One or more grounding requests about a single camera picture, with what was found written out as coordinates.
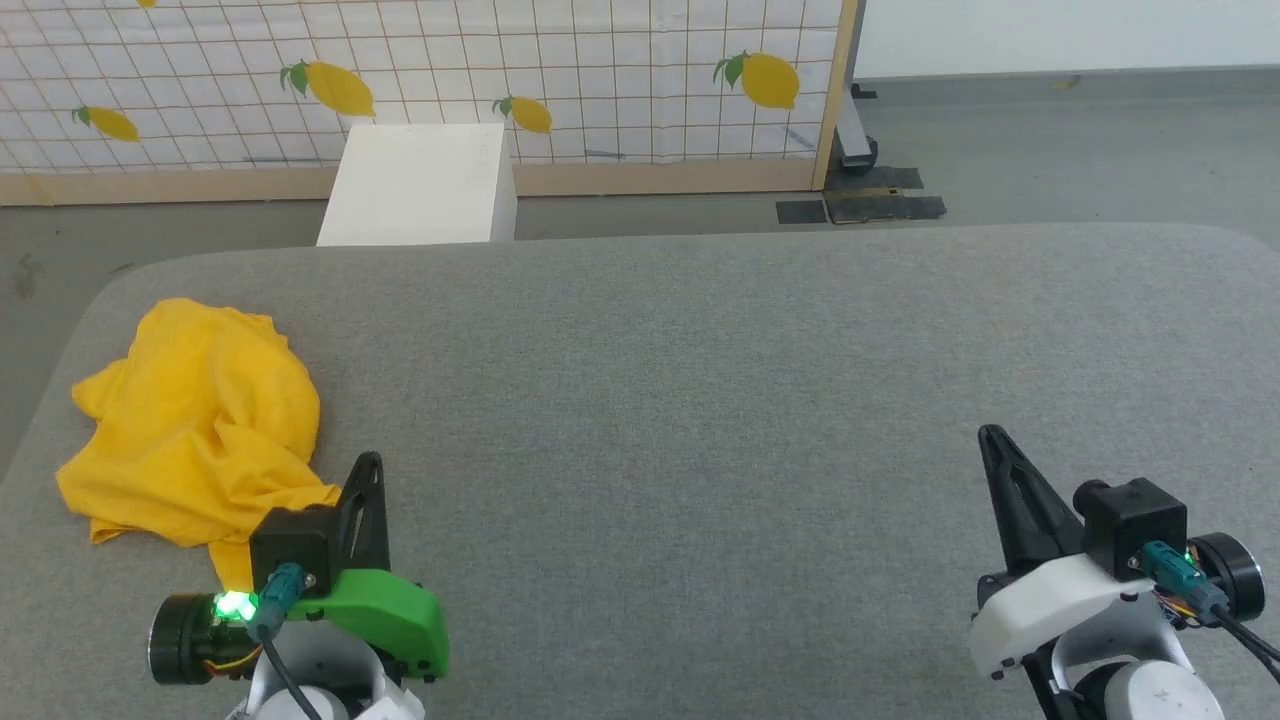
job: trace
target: lemon print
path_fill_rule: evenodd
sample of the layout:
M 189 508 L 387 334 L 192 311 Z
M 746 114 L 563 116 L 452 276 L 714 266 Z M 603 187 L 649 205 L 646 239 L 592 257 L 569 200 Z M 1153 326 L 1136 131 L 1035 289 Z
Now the lemon print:
M 108 137 L 114 137 L 124 142 L 138 142 L 138 128 L 115 110 L 108 110 L 106 108 L 79 108 L 72 110 L 72 122 L 77 120 L 86 126 L 96 127 L 99 132 Z
M 502 110 L 503 115 L 516 120 L 517 126 L 529 132 L 540 132 L 543 135 L 550 135 L 552 132 L 552 114 L 536 100 L 508 96 L 502 100 L 494 100 L 492 109 Z
M 737 78 L 742 78 L 742 92 L 760 108 L 776 108 L 791 110 L 796 106 L 796 94 L 800 92 L 800 76 L 782 58 L 756 53 L 750 55 L 742 53 L 732 58 L 724 58 L 716 64 L 712 70 L 712 82 L 724 70 L 724 79 L 733 87 Z
M 329 63 L 298 60 L 297 65 L 280 68 L 282 88 L 284 78 L 288 78 L 302 95 L 307 94 L 310 86 L 316 100 L 343 115 L 374 117 L 374 94 L 369 91 L 365 81 L 348 69 Z

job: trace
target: white box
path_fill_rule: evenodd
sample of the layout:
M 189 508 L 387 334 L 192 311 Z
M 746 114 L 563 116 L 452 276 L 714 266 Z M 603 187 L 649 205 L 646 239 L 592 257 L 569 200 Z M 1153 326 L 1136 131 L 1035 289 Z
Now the white box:
M 499 123 L 355 126 L 316 245 L 515 240 L 506 142 Z

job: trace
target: gray felt surface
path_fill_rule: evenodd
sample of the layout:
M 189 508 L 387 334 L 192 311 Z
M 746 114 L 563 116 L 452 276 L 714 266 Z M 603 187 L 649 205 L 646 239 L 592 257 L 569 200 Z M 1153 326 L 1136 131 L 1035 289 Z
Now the gray felt surface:
M 160 688 L 200 550 L 90 547 L 54 470 L 70 384 L 175 295 L 268 313 L 324 401 L 315 466 L 383 452 L 394 569 L 439 593 L 445 720 L 1037 716 L 974 676 L 1001 564 L 982 423 L 1066 493 L 1147 475 L 1280 570 L 1280 255 L 1185 225 L 283 250 L 142 269 L 86 314 L 0 484 L 6 719 L 221 717 Z M 1280 610 L 1254 628 L 1280 639 Z M 1233 720 L 1280 691 L 1188 651 Z

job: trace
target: white wall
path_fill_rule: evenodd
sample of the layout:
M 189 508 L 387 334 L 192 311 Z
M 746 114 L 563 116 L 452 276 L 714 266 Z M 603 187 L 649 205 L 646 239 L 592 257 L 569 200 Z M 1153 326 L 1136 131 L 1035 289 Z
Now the white wall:
M 863 0 L 854 79 L 1280 65 L 1280 0 Z

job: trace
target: white robot part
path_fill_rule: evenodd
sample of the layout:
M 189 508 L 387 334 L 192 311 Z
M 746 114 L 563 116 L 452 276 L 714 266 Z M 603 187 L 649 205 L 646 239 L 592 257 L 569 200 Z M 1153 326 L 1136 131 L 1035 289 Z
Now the white robot part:
M 1121 594 L 1147 594 L 1149 579 L 1119 582 L 1087 555 L 1050 560 L 987 600 L 969 629 L 969 656 L 982 675 L 1001 670 L 1105 611 Z
M 1213 692 L 1194 673 L 1164 660 L 1130 662 L 1106 689 L 1108 720 L 1224 720 Z
M 1053 684 L 1070 688 L 1069 667 L 1080 667 L 1100 660 L 1126 655 L 1140 660 L 1162 660 L 1176 665 L 1193 678 L 1196 669 L 1187 657 L 1178 633 L 1165 619 L 1156 596 L 1144 592 L 1119 597 L 1093 618 L 1062 633 L 1053 643 Z
M 275 650 L 323 720 L 425 720 L 413 693 L 393 683 L 369 644 L 326 620 L 285 623 Z M 370 703 L 351 717 L 342 701 L 317 685 L 370 688 Z M 259 660 L 248 700 L 237 708 L 244 720 L 306 720 L 271 664 Z

